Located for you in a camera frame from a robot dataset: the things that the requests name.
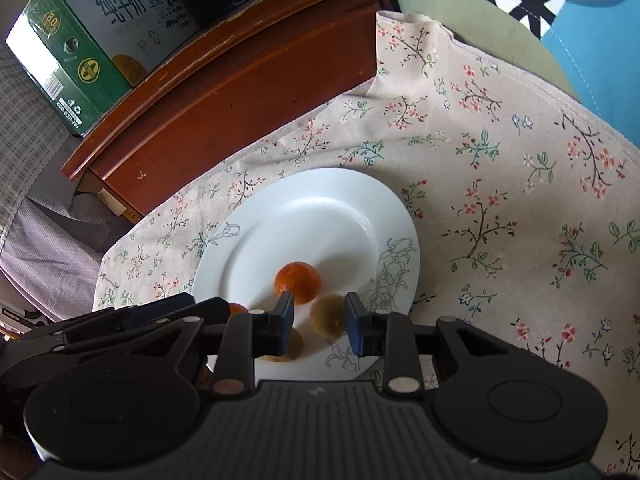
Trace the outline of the small yellow-brown kiwi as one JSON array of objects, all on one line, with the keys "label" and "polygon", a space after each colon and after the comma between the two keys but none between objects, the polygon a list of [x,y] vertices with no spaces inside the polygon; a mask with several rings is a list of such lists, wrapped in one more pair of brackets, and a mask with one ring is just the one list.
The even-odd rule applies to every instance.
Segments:
[{"label": "small yellow-brown kiwi", "polygon": [[262,356],[263,361],[283,363],[297,360],[304,351],[304,340],[296,328],[293,328],[288,340],[288,350],[282,356]]}]

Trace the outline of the brown kiwi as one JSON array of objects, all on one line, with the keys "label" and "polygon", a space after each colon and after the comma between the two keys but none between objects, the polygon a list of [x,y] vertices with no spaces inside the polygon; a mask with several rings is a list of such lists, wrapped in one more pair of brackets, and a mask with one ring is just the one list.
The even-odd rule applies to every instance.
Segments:
[{"label": "brown kiwi", "polygon": [[345,331],[344,297],[329,295],[319,298],[309,311],[312,331],[326,340],[341,337]]}]

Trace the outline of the orange mandarin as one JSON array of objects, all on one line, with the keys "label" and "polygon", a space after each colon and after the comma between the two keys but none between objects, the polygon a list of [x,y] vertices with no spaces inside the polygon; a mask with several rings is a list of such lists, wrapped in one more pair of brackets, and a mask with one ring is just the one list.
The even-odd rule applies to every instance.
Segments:
[{"label": "orange mandarin", "polygon": [[309,304],[318,296],[322,286],[321,276],[317,269],[303,261],[293,261],[281,268],[273,282],[273,290],[277,296],[284,292],[293,295],[294,304]]},{"label": "orange mandarin", "polygon": [[247,313],[247,308],[243,307],[242,304],[236,304],[235,302],[230,302],[229,310],[231,315],[236,315],[240,313]]}]

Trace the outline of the white ceramic plate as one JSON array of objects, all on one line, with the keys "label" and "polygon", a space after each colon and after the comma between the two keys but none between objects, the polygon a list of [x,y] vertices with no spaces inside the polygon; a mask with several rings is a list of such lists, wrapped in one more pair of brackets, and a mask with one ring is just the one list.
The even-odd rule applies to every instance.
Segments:
[{"label": "white ceramic plate", "polygon": [[192,295],[268,311],[277,273],[294,261],[319,272],[321,296],[356,292],[372,312],[407,314],[420,278],[419,237],[405,205],[379,180],[347,169],[302,171],[221,222]]}]

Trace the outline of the lilac checked cloth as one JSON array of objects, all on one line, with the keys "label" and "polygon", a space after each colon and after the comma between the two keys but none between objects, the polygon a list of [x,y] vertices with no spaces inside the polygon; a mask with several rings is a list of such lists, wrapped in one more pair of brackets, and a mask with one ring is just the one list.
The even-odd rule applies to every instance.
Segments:
[{"label": "lilac checked cloth", "polygon": [[61,174],[79,141],[1,49],[1,273],[52,321],[91,311],[104,254],[132,225]]}]

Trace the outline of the floral tablecloth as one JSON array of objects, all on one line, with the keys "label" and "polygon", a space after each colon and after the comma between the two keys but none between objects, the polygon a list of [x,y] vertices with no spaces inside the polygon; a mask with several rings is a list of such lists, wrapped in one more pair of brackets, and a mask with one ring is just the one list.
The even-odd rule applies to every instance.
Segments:
[{"label": "floral tablecloth", "polygon": [[321,167],[386,184],[420,242],[387,237],[364,296],[462,318],[590,380],[608,404],[594,459],[639,471],[639,151],[562,91],[421,14],[382,12],[376,74],[227,156],[102,259],[96,309],[190,292],[231,215]]}]

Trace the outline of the dark red wooden cabinet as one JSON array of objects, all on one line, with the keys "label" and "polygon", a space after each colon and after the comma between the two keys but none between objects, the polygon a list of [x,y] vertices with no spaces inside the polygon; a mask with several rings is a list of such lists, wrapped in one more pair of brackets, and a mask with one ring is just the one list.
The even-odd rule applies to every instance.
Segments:
[{"label": "dark red wooden cabinet", "polygon": [[375,73],[396,0],[253,0],[131,90],[62,165],[142,217],[218,162]]}]

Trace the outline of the green milk carton box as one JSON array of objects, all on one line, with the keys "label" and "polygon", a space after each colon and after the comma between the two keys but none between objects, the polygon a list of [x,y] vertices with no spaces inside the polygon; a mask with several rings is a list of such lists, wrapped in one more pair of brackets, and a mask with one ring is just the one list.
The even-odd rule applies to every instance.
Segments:
[{"label": "green milk carton box", "polygon": [[29,0],[6,45],[86,136],[197,29],[182,0]]}]

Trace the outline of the blue patterned fabric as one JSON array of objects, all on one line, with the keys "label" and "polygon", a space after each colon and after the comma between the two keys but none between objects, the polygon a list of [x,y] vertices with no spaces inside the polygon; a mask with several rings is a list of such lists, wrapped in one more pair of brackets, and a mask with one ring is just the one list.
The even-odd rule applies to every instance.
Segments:
[{"label": "blue patterned fabric", "polygon": [[639,139],[639,0],[398,0]]}]

